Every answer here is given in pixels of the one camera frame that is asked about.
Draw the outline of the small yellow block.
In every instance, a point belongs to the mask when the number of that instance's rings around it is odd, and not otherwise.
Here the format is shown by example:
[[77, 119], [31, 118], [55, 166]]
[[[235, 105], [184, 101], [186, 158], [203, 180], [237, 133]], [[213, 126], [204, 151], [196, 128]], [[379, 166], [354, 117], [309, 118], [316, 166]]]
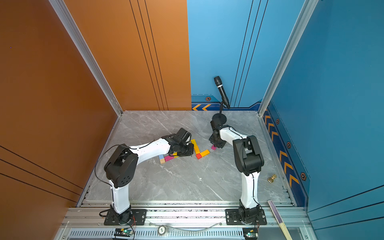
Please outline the small yellow block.
[[195, 151], [195, 153], [196, 153], [196, 154], [199, 154], [199, 153], [200, 153], [200, 149], [199, 149], [199, 147], [198, 147], [198, 145], [197, 145], [196, 140], [195, 140], [195, 139], [192, 139], [192, 140], [191, 140], [191, 143], [194, 145], [194, 151]]

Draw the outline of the yellow-orange block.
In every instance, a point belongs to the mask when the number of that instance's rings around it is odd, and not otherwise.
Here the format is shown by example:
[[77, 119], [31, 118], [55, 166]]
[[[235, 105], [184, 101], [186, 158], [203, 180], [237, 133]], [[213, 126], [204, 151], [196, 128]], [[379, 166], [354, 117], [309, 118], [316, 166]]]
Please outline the yellow-orange block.
[[203, 151], [203, 152], [200, 153], [201, 157], [205, 157], [205, 156], [207, 156], [207, 155], [209, 155], [209, 154], [210, 154], [210, 151], [209, 151], [209, 150], [205, 150], [205, 151]]

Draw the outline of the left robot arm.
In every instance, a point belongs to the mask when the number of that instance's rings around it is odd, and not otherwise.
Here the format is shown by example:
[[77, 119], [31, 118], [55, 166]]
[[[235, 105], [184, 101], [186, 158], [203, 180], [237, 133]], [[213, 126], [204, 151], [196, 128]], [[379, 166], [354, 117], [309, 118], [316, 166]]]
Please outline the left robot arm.
[[112, 204], [107, 219], [119, 225], [132, 225], [132, 207], [129, 200], [129, 183], [133, 180], [137, 166], [159, 155], [191, 156], [194, 145], [190, 143], [191, 134], [181, 136], [172, 134], [140, 146], [117, 146], [104, 166], [106, 177], [112, 191]]

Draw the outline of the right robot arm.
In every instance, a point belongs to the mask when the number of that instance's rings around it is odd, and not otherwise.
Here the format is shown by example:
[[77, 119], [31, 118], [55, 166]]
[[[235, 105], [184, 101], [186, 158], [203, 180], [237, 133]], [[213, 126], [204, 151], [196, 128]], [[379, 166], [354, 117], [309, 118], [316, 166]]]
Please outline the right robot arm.
[[216, 148], [222, 148], [226, 143], [233, 147], [235, 165], [242, 178], [240, 220], [244, 224], [266, 225], [265, 212], [258, 200], [258, 180], [265, 160], [257, 137], [243, 135], [227, 126], [213, 130], [210, 142]]

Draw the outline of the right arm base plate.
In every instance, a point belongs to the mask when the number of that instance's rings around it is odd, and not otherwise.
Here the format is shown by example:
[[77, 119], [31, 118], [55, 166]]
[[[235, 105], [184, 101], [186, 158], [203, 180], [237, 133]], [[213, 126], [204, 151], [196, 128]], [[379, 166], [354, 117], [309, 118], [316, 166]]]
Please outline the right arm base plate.
[[267, 225], [267, 217], [263, 209], [243, 212], [241, 209], [226, 209], [227, 225]]

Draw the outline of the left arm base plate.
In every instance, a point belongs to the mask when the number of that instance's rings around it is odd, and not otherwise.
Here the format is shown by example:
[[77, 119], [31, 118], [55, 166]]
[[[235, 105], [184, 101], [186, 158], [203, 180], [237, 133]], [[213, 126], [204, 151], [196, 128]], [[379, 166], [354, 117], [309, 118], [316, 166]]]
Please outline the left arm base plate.
[[143, 226], [146, 221], [147, 210], [128, 209], [121, 214], [117, 214], [114, 209], [109, 209], [104, 216], [105, 226]]

